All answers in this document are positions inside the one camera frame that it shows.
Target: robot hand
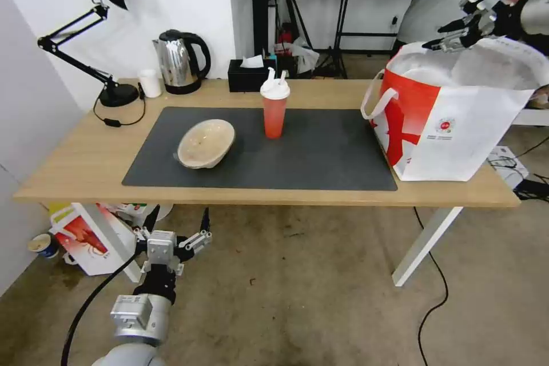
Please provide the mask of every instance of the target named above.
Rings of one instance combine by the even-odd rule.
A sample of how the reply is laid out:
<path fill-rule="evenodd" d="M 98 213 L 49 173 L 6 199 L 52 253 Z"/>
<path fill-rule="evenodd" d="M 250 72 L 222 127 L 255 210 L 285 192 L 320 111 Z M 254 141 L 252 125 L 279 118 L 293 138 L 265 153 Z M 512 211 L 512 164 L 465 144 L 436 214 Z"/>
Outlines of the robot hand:
<path fill-rule="evenodd" d="M 508 36 L 524 40 L 528 35 L 549 35 L 549 0 L 462 0 L 462 19 L 441 27 L 446 33 L 423 47 L 457 51 L 471 47 L 487 36 Z"/>
<path fill-rule="evenodd" d="M 200 230 L 189 238 L 174 232 L 153 230 L 160 207 L 147 216 L 141 230 L 136 252 L 147 252 L 148 259 L 141 272 L 142 284 L 132 295 L 117 297 L 111 310 L 116 323 L 115 335 L 125 344 L 112 349 L 93 366 L 162 366 L 156 347 L 168 334 L 169 309 L 176 300 L 176 276 L 183 273 L 184 262 L 190 260 L 212 241 L 209 209 L 204 210 Z"/>

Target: table leg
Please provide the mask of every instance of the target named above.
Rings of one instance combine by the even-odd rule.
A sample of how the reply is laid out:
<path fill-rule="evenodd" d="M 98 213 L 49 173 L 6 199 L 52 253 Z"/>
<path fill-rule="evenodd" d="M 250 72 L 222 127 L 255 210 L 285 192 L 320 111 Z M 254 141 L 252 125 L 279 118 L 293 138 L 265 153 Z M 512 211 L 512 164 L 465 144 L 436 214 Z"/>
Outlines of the table leg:
<path fill-rule="evenodd" d="M 113 227 L 109 224 L 95 203 L 72 203 L 72 205 L 74 210 L 78 211 L 88 226 L 93 229 L 94 233 L 99 240 L 101 240 L 109 253 L 117 256 L 117 267 L 124 264 L 133 255 L 133 251 L 128 250 L 122 240 L 120 240 Z M 124 269 L 124 272 L 134 283 L 138 283 L 141 279 L 141 271 L 135 261 L 130 263 L 128 267 Z"/>
<path fill-rule="evenodd" d="M 463 207 L 438 209 L 425 225 L 425 229 L 417 237 L 412 247 L 406 253 L 399 266 L 393 272 L 393 282 L 400 287 L 421 263 L 423 258 L 452 224 Z"/>

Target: logo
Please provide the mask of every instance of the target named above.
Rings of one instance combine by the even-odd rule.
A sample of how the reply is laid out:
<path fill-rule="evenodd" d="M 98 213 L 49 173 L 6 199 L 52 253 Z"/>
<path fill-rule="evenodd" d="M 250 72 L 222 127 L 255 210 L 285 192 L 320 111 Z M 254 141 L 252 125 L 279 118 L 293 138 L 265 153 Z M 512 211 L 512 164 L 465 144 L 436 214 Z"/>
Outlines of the logo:
<path fill-rule="evenodd" d="M 455 124 L 456 121 L 452 117 L 442 118 L 436 124 L 436 131 L 438 133 L 452 133 Z"/>

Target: desk lamp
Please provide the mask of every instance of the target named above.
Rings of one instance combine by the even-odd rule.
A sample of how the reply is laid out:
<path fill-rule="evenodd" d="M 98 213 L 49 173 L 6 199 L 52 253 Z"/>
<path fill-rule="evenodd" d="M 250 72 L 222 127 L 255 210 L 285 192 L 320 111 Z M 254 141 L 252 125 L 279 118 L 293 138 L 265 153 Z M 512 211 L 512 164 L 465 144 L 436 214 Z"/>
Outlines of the desk lamp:
<path fill-rule="evenodd" d="M 119 84 L 113 80 L 113 75 L 108 74 L 104 71 L 94 69 L 93 67 L 86 66 L 84 63 L 76 60 L 75 58 L 63 53 L 59 50 L 59 47 L 76 37 L 77 35 L 83 33 L 87 29 L 92 28 L 96 24 L 107 19 L 107 13 L 109 7 L 103 4 L 103 0 L 91 0 L 96 6 L 92 8 L 85 14 L 82 14 L 77 19 L 71 21 L 60 29 L 54 31 L 51 34 L 48 34 L 44 37 L 38 39 L 38 47 L 52 53 L 54 56 L 59 57 L 61 60 L 66 61 L 68 64 L 73 65 L 77 69 L 88 73 L 90 76 L 103 82 L 103 90 L 99 96 L 99 100 L 103 106 L 107 107 L 119 107 L 124 106 L 128 103 L 133 102 L 139 96 L 137 89 L 128 84 Z M 128 9 L 127 1 L 128 0 L 110 0 L 111 3 L 114 3 L 118 7 L 121 7 L 124 10 Z M 87 26 L 75 30 L 67 31 L 68 28 L 74 26 L 76 23 L 84 20 L 88 16 L 96 14 L 99 18 L 92 23 L 89 23 Z"/>

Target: beige bowl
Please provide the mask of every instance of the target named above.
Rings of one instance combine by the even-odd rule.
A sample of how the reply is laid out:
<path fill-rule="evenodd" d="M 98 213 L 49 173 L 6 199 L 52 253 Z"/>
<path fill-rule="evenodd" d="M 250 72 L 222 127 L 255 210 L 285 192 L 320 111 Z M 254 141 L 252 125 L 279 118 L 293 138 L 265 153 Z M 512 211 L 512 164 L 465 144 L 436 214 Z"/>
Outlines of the beige bowl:
<path fill-rule="evenodd" d="M 194 125 L 177 148 L 177 158 L 189 169 L 211 169 L 229 151 L 234 141 L 234 127 L 221 119 L 211 119 Z"/>

